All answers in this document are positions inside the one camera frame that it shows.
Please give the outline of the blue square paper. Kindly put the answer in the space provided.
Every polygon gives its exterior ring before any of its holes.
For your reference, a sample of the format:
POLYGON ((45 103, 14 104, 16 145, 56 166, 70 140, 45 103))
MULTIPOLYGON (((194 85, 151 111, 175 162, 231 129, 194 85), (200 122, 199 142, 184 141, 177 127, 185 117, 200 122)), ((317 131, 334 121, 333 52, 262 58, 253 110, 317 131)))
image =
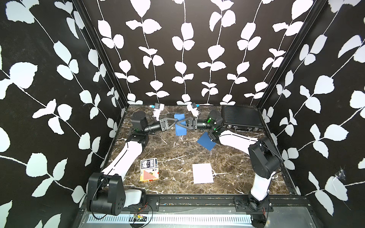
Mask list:
POLYGON ((216 145, 215 142, 212 141, 212 139, 208 136, 208 133, 205 132, 198 140, 197 143, 207 149, 208 151, 211 151, 214 146, 216 145))
MULTIPOLYGON (((174 118, 178 121, 185 119, 185 114, 174 114, 174 118)), ((175 125, 175 134, 176 136, 184 136, 187 134, 187 129, 182 127, 182 125, 186 125, 186 122, 180 122, 180 125, 175 125)))

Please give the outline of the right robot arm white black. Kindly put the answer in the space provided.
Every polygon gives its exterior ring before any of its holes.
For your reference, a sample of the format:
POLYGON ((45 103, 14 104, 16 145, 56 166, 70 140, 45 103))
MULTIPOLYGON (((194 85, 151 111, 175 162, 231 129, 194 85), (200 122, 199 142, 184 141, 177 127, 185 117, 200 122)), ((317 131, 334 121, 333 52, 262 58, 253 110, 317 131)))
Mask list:
POLYGON ((205 120, 188 117, 175 123, 188 130, 208 130, 212 142, 233 147, 249 155, 255 172, 254 184, 249 193, 249 201, 262 203, 269 196, 271 179, 280 167, 281 157, 268 137, 249 138, 234 133, 223 126, 224 118, 217 110, 212 110, 205 120))

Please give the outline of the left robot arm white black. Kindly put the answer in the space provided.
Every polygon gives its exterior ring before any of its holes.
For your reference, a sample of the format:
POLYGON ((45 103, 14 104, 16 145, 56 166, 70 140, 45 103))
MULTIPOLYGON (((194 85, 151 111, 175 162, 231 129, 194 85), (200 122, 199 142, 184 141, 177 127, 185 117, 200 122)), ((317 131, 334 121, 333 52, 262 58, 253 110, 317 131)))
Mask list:
POLYGON ((101 220, 106 215, 119 215, 124 208, 138 206, 146 208, 145 193, 139 189, 125 190, 123 179, 142 153, 149 135, 170 129, 178 119, 163 118, 148 124, 143 111, 133 113, 132 128, 124 148, 101 172, 93 173, 88 180, 87 210, 101 220))

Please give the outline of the white square paper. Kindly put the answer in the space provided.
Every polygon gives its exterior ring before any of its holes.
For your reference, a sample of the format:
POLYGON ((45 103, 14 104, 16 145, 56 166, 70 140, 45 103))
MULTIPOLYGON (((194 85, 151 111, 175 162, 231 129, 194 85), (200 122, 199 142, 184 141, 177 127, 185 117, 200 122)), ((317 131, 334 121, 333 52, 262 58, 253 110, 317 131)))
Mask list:
POLYGON ((194 184, 213 183, 213 173, 210 163, 193 164, 194 184))

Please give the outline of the blue white poker card box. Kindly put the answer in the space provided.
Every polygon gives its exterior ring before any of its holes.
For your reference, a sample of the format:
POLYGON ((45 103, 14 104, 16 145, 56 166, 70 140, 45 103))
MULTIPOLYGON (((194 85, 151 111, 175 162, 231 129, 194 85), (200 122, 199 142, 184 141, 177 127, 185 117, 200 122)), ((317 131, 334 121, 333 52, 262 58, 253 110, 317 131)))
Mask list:
POLYGON ((150 159, 143 159, 140 161, 140 169, 154 169, 158 167, 158 159, 157 158, 150 158, 150 159))

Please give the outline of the yellow red card box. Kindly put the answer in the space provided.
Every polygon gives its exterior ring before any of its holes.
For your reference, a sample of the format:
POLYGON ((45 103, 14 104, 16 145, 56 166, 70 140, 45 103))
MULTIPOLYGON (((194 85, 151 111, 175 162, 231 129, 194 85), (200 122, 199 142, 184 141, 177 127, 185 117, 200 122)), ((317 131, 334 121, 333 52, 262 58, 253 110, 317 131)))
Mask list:
POLYGON ((140 172, 140 182, 150 182, 159 179, 159 168, 143 169, 140 172))

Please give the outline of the black case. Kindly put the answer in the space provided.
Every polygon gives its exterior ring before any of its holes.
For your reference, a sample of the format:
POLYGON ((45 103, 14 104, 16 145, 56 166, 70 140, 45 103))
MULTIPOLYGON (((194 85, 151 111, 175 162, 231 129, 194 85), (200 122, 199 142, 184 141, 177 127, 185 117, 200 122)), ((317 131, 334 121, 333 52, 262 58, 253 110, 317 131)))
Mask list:
POLYGON ((238 131, 260 132, 263 130, 262 117, 254 106, 224 105, 221 107, 222 127, 238 131))

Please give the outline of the small green circuit board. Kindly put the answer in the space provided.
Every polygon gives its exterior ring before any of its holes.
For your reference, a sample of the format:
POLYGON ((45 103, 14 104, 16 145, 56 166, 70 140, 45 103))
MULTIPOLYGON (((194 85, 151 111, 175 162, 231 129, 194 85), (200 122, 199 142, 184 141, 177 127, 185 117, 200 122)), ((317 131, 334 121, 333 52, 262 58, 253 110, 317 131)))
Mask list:
POLYGON ((143 216, 143 215, 134 215, 132 222, 136 223, 136 222, 146 222, 147 221, 147 217, 143 216))

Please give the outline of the white perforated strip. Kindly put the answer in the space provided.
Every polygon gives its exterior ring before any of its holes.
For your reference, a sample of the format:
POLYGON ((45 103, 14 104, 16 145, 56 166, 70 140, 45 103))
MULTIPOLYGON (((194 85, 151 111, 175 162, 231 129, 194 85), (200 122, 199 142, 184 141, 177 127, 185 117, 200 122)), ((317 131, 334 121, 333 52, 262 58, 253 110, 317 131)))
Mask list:
POLYGON ((220 215, 220 214, 149 214, 135 220, 132 214, 108 215, 97 220, 89 216, 87 224, 178 224, 178 225, 233 225, 246 226, 252 224, 250 215, 220 215))

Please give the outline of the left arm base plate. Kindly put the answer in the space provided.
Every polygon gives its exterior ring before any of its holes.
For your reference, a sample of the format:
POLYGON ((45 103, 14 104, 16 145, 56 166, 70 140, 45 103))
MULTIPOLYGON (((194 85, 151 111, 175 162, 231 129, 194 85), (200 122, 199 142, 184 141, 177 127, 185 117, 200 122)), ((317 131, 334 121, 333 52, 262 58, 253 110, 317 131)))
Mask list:
POLYGON ((145 195, 142 197, 141 201, 138 204, 130 205, 122 209, 122 211, 128 211, 137 213, 138 211, 143 209, 143 213, 145 212, 156 212, 159 210, 160 205, 160 197, 157 195, 145 195))

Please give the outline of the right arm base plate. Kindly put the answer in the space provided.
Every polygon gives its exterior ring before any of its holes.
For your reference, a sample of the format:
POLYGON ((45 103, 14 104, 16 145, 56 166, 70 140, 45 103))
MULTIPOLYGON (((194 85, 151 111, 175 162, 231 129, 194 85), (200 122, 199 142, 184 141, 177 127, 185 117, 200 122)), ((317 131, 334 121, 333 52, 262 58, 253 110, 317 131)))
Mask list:
POLYGON ((257 200, 251 195, 234 197, 233 200, 237 212, 246 212, 247 214, 273 212, 269 195, 263 200, 257 200))

